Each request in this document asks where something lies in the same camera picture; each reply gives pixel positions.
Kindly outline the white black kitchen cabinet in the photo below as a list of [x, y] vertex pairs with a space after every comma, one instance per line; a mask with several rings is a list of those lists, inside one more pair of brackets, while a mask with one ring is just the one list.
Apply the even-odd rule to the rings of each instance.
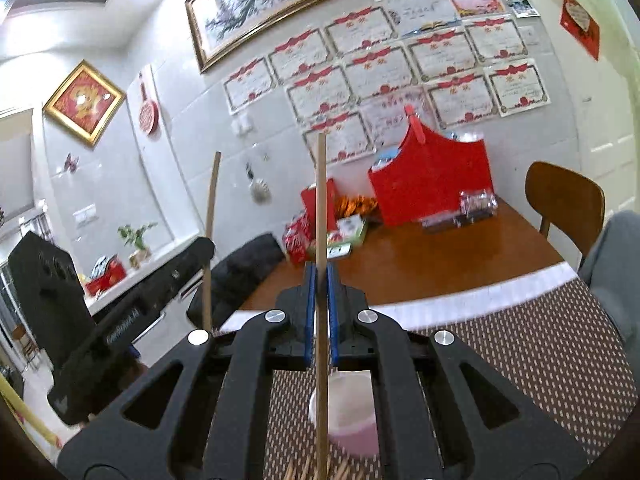
[[196, 238], [117, 300], [88, 337], [87, 347], [98, 353], [126, 351], [202, 267], [209, 265], [214, 253], [215, 245], [209, 238]]

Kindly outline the red drink can pack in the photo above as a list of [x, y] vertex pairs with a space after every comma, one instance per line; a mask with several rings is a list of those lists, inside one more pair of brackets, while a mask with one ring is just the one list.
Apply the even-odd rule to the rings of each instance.
[[310, 248], [314, 242], [314, 231], [306, 211], [302, 211], [285, 225], [282, 244], [286, 258], [294, 266], [304, 264], [310, 255]]

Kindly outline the green tissue box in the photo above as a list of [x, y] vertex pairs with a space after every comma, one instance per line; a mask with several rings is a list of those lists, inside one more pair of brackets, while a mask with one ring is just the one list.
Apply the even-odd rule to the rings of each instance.
[[367, 220], [360, 214], [354, 214], [336, 222], [336, 230], [329, 232], [328, 259], [339, 259], [349, 256], [352, 251], [363, 244], [367, 234]]

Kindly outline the black jacket on chair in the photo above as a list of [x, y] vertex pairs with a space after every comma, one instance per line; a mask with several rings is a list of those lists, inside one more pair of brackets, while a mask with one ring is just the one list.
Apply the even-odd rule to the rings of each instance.
[[217, 263], [212, 278], [212, 326], [218, 330], [285, 259], [271, 233], [253, 238]]

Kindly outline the small potted green plant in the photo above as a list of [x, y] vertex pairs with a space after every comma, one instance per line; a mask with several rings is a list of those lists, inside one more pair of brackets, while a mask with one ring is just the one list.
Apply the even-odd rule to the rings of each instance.
[[151, 249], [145, 243], [144, 236], [156, 226], [156, 222], [151, 222], [140, 226], [140, 228], [133, 228], [130, 224], [117, 228], [117, 233], [124, 244], [134, 248], [134, 252], [129, 256], [129, 262], [134, 270], [140, 269], [142, 264], [151, 258]]

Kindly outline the red gift bag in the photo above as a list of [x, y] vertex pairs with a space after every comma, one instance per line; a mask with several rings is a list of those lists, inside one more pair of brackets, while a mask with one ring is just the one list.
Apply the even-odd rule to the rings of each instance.
[[368, 171], [386, 226], [458, 210], [463, 192], [494, 189], [482, 138], [448, 139], [424, 125], [411, 105], [405, 107], [405, 114], [408, 129], [397, 155]]

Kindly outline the pink cylindrical utensil holder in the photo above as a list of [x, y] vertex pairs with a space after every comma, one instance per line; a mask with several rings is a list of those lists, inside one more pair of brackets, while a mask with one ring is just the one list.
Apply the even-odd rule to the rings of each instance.
[[370, 372], [329, 374], [328, 395], [329, 440], [349, 455], [377, 456], [380, 448]]

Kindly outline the clear plastic package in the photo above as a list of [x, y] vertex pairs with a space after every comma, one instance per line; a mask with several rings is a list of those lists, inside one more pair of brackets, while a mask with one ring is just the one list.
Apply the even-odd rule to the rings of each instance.
[[460, 193], [460, 211], [468, 220], [493, 217], [498, 211], [498, 200], [491, 190]]

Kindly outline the brown polka dot tablecloth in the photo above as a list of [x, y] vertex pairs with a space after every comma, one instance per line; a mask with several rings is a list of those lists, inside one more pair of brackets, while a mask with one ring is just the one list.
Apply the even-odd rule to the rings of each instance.
[[[566, 262], [464, 292], [376, 304], [405, 330], [446, 328], [529, 396], [596, 460], [639, 400], [617, 330]], [[265, 479], [314, 475], [314, 372], [276, 372]]]

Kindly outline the red round paper fan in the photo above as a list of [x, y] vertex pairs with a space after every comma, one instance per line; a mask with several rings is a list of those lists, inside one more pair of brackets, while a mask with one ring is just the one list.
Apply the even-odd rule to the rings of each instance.
[[142, 73], [139, 73], [139, 84], [142, 96], [142, 103], [139, 110], [139, 127], [146, 136], [152, 136], [157, 128], [160, 112], [157, 104], [148, 97]]

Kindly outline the red gold framed picture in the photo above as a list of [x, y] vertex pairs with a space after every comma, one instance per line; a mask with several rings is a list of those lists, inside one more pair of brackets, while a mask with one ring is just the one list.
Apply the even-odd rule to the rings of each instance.
[[94, 148], [126, 100], [126, 93], [82, 60], [43, 105], [43, 113]]

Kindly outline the grey trouser leg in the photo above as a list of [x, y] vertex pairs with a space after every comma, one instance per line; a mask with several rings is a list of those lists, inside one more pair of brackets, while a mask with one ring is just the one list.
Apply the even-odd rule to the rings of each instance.
[[578, 272], [613, 322], [628, 359], [639, 359], [639, 215], [630, 210], [606, 222]]

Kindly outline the hanging white wall ornament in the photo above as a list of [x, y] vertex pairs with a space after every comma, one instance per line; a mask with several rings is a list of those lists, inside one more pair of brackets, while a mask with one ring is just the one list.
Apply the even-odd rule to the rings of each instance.
[[255, 177], [254, 171], [250, 163], [245, 165], [246, 175], [248, 179], [248, 189], [250, 190], [250, 197], [256, 204], [265, 204], [271, 200], [271, 194], [268, 184]]

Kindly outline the certificate on wall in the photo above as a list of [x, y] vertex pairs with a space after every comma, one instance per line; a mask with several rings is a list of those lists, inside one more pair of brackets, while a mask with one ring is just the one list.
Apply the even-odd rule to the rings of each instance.
[[484, 68], [501, 117], [534, 110], [551, 103], [533, 58], [496, 63]]
[[307, 29], [278, 44], [268, 54], [278, 84], [308, 73], [315, 67], [333, 60], [333, 55], [318, 28]]
[[276, 87], [277, 81], [264, 56], [242, 65], [222, 82], [231, 113], [242, 110]]

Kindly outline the red wall decoration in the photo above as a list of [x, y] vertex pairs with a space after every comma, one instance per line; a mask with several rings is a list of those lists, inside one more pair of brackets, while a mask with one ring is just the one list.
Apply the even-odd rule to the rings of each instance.
[[576, 0], [563, 0], [560, 25], [594, 60], [599, 59], [600, 26]]

